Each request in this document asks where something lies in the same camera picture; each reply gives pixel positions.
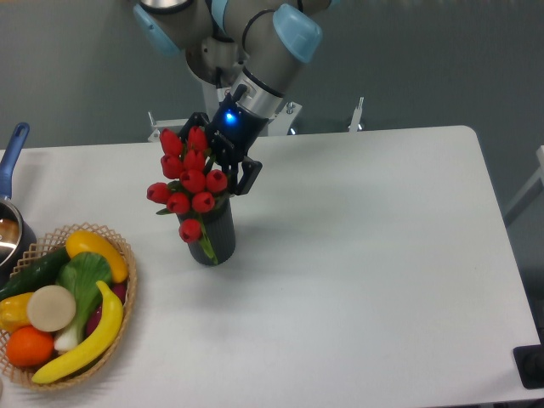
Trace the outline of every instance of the bok choy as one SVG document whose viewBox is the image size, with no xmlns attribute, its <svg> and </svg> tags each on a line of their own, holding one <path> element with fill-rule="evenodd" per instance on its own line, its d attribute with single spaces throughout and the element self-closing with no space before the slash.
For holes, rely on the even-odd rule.
<svg viewBox="0 0 544 408">
<path fill-rule="evenodd" d="M 72 350 L 83 341 L 87 320 L 102 302 L 97 281 L 111 285 L 110 265 L 98 253 L 82 252 L 59 272 L 57 285 L 68 289 L 76 299 L 76 316 L 54 339 L 54 348 L 60 353 Z"/>
</svg>

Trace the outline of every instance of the saucepan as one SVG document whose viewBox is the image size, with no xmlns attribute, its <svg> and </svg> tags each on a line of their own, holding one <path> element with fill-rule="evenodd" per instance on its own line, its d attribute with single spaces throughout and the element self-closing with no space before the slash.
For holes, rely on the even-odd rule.
<svg viewBox="0 0 544 408">
<path fill-rule="evenodd" d="M 29 132 L 27 123 L 19 123 L 0 161 L 0 287 L 8 281 L 23 252 L 36 242 L 34 232 L 10 201 L 15 163 Z"/>
</svg>

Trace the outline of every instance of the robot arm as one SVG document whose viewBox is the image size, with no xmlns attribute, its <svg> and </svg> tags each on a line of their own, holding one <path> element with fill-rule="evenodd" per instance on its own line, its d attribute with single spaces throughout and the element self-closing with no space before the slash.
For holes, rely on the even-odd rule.
<svg viewBox="0 0 544 408">
<path fill-rule="evenodd" d="M 237 176 L 241 163 L 244 177 L 240 183 L 233 177 L 234 194 L 251 188 L 261 165 L 247 152 L 319 46 L 321 29 L 307 14 L 337 1 L 140 0 L 134 8 L 140 26 L 164 54 L 186 49 L 189 58 L 201 49 L 211 73 L 218 73 L 215 85 L 231 87 L 211 122 L 193 115 L 186 126 L 205 127 L 226 173 Z"/>
</svg>

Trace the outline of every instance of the blue light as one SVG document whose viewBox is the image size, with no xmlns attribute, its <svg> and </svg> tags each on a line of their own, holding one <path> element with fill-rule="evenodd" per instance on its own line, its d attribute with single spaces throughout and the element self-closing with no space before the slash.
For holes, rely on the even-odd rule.
<svg viewBox="0 0 544 408">
<path fill-rule="evenodd" d="M 229 126 L 234 126 L 238 122 L 238 118 L 232 114 L 230 110 L 224 114 L 224 121 Z"/>
</svg>

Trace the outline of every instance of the blue pot handle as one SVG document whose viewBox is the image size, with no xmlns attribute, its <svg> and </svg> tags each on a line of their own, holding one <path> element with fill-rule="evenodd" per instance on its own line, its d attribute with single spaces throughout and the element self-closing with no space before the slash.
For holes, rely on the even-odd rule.
<svg viewBox="0 0 544 408">
<path fill-rule="evenodd" d="M 31 127 L 28 123 L 19 123 L 14 130 L 14 134 L 9 140 L 8 147 L 0 161 L 0 198 L 11 198 L 11 179 L 14 173 L 15 163 L 19 158 L 19 153 L 23 149 L 26 136 Z"/>
</svg>

